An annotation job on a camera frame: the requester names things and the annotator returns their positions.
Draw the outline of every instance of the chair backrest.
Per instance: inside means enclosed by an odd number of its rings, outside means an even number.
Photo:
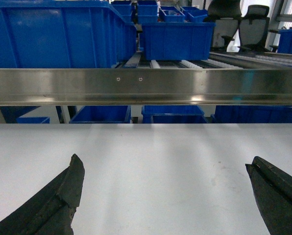
[[[267,17],[269,7],[263,5],[250,5],[247,14],[240,23],[241,46],[256,50],[265,47],[268,35],[270,18]]]
[[[241,20],[241,0],[213,0],[208,7],[208,17],[204,22],[215,22],[212,50],[226,50],[228,42],[223,36],[233,38]]]
[[[213,0],[208,7],[209,16],[219,18],[235,18],[242,15],[241,0]]]

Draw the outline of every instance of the blue plastic bin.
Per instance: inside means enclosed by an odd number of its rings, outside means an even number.
[[[292,123],[289,106],[217,106],[215,123]]]
[[[197,105],[144,105],[143,123],[204,123],[204,112]]]
[[[134,54],[127,31],[106,1],[0,0],[0,68],[111,68]]]
[[[30,124],[49,124],[50,118],[49,117],[18,117],[17,123],[30,123]]]
[[[278,53],[292,54],[292,29],[279,30]]]
[[[154,0],[137,1],[138,16],[157,16],[158,5]]]
[[[143,36],[143,34],[139,33],[138,38],[139,38],[140,50],[143,51],[144,50],[144,36]]]
[[[130,123],[131,106],[84,106],[70,123]]]
[[[158,16],[140,16],[138,15],[139,24],[156,23],[158,21]]]
[[[197,115],[154,115],[151,123],[208,123],[204,116]]]
[[[111,5],[123,16],[128,16],[132,12],[131,1],[113,1]]]
[[[202,23],[204,19],[208,16],[205,12],[193,11],[188,13],[189,21],[193,23]]]
[[[178,11],[175,7],[161,7],[159,17],[164,22],[184,22],[185,15]]]
[[[214,26],[214,23],[145,23],[142,25],[145,58],[207,60]]]
[[[205,9],[200,10],[200,9],[198,9],[196,7],[192,7],[192,6],[181,6],[181,11],[185,15],[185,19],[188,21],[190,20],[189,13],[200,12],[200,15],[208,15],[207,10],[205,10]]]

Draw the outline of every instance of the office chair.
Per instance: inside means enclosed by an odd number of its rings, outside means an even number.
[[[213,0],[208,7],[204,22],[215,22],[211,51],[226,51],[239,28],[241,0]]]
[[[265,48],[270,18],[268,6],[250,5],[240,23],[240,51],[270,51]]]

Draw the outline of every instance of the metal frame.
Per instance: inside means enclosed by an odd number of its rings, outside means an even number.
[[[1,105],[292,105],[292,69],[0,69]]]

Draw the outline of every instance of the blue storage box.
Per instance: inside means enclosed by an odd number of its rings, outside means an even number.
[[[289,106],[217,106],[215,123],[292,123]]]
[[[208,11],[207,10],[200,10],[196,7],[192,7],[192,6],[181,6],[181,11],[183,12],[183,14],[185,15],[185,19],[186,20],[190,20],[190,16],[189,16],[189,13],[192,13],[192,12],[200,12],[201,15],[208,15]]]
[[[193,23],[203,23],[204,19],[208,16],[205,12],[193,11],[188,13],[189,21]]]
[[[0,68],[111,68],[133,31],[106,1],[0,0]]]
[[[204,116],[197,115],[154,115],[151,123],[208,123]]]
[[[50,118],[49,117],[18,117],[17,123],[30,123],[30,124],[49,124]]]
[[[214,23],[145,23],[142,25],[145,58],[207,60],[214,26]]]
[[[137,1],[138,16],[157,16],[158,5],[154,0]]]
[[[191,123],[203,119],[204,112],[197,105],[144,105],[143,123]]]
[[[159,11],[159,17],[164,22],[184,22],[185,15],[178,11],[175,7],[161,7]]]
[[[70,123],[130,123],[131,106],[84,106]]]
[[[140,51],[144,50],[144,36],[142,33],[138,34]]]
[[[132,12],[131,1],[113,1],[111,5],[123,16],[128,16]]]
[[[278,53],[292,54],[292,29],[279,30]]]
[[[139,24],[156,23],[158,21],[157,14],[154,16],[140,16],[138,15]]]

